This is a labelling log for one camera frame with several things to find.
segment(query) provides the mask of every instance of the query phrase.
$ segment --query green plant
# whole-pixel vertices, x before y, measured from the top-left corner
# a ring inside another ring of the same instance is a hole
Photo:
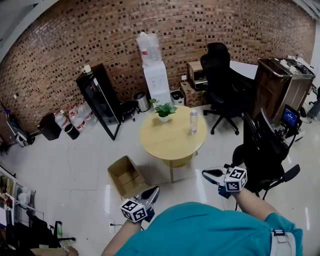
[[[155,104],[158,103],[159,100],[155,98],[150,99],[150,103]],[[164,105],[156,105],[154,108],[155,112],[158,113],[159,117],[165,118],[168,115],[176,113],[177,107],[172,105],[171,102],[167,102]]]

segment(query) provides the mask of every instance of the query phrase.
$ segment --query trash can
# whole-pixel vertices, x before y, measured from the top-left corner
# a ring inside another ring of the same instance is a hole
[[[75,140],[79,137],[80,132],[77,130],[76,127],[73,126],[72,123],[69,123],[65,128],[64,131],[66,134],[70,136],[71,139]]]
[[[150,104],[147,100],[147,93],[145,91],[135,93],[133,95],[133,99],[138,102],[138,109],[140,112],[146,112],[150,109]]]
[[[173,105],[185,105],[185,96],[180,90],[174,90],[170,92],[171,95],[171,101]]]

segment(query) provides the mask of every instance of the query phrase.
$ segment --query white flower pot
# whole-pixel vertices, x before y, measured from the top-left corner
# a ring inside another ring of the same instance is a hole
[[[161,117],[161,116],[159,116],[159,119],[160,119],[160,121],[161,121],[161,122],[166,123],[166,122],[168,122],[168,121],[169,121],[169,116],[168,116],[168,115],[167,115],[167,116],[165,116],[165,117]]]

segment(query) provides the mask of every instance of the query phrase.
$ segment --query hand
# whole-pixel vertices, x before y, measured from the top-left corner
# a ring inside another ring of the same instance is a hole
[[[78,251],[75,248],[73,248],[72,246],[68,246],[67,249],[69,251],[68,256],[78,256],[79,255]]]

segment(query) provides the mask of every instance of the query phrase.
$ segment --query potted plant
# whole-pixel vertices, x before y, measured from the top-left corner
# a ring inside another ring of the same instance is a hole
[[[150,100],[150,103],[152,104],[158,102],[159,100],[156,100],[155,98]],[[160,121],[165,123],[169,121],[169,115],[176,113],[177,107],[172,105],[171,102],[167,102],[164,105],[156,105],[154,110],[158,113]]]

